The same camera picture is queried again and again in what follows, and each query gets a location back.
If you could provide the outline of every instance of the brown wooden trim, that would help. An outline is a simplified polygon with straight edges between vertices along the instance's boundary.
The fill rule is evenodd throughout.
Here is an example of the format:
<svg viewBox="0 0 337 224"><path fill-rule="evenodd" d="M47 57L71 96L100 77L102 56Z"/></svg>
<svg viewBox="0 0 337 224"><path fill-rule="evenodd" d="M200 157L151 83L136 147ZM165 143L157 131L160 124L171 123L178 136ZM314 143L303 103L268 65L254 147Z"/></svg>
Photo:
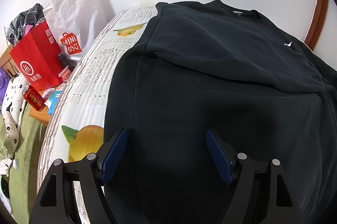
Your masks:
<svg viewBox="0 0 337 224"><path fill-rule="evenodd" d="M314 16L304 43L313 50L322 32L329 0L317 0Z"/></svg>

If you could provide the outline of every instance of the hi logo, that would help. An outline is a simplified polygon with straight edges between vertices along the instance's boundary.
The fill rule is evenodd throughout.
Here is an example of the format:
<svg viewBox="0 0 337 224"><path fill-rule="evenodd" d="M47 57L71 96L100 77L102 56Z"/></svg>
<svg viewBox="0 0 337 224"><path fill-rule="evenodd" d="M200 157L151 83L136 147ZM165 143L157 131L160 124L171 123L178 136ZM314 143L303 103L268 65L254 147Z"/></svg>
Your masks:
<svg viewBox="0 0 337 224"><path fill-rule="evenodd" d="M73 33L68 34L66 32L64 32L62 35L63 37L60 41L67 48L67 53L75 54L82 52L77 40L77 36L75 36Z"/></svg>
<svg viewBox="0 0 337 224"><path fill-rule="evenodd" d="M34 69L33 69L32 65L29 62L27 62L27 61L21 61L20 62L20 67L21 67L21 70L25 74L27 74L29 76L32 76L34 74Z"/></svg>

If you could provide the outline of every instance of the plaid fabric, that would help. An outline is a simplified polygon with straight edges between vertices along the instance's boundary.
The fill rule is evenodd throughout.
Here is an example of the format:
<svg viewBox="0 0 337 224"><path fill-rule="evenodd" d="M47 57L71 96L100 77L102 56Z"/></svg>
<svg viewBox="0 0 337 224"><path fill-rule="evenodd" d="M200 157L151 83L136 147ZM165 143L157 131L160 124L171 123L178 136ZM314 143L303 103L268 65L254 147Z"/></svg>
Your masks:
<svg viewBox="0 0 337 224"><path fill-rule="evenodd" d="M31 9L22 12L10 23L6 38L15 46L24 37L26 25L36 26L44 21L43 7L36 3Z"/></svg>

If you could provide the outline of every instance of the blue gripper pad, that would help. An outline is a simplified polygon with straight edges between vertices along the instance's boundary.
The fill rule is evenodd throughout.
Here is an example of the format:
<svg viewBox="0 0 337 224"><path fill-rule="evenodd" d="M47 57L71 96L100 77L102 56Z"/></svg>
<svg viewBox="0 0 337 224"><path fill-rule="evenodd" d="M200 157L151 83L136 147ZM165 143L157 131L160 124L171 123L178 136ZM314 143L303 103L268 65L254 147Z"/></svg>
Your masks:
<svg viewBox="0 0 337 224"><path fill-rule="evenodd" d="M231 163L211 130L206 132L206 144L222 181L231 185L234 182L230 170Z"/></svg>
<svg viewBox="0 0 337 224"><path fill-rule="evenodd" d="M126 144L127 131L122 130L102 162L102 175L100 180L103 183L106 183L113 178L116 168L122 158Z"/></svg>

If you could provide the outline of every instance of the wooden table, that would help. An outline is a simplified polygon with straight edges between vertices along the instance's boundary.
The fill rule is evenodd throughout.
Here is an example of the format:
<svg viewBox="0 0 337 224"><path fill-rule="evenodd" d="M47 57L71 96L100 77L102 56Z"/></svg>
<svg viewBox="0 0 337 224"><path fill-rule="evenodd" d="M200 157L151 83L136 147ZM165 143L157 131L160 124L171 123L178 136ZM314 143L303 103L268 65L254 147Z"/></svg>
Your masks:
<svg viewBox="0 0 337 224"><path fill-rule="evenodd" d="M50 115L48 114L48 107L44 106L43 110L41 112L38 112L34 108L31 108L29 111L29 116L35 118L37 121L42 123L44 126L48 126L48 123L50 121Z"/></svg>

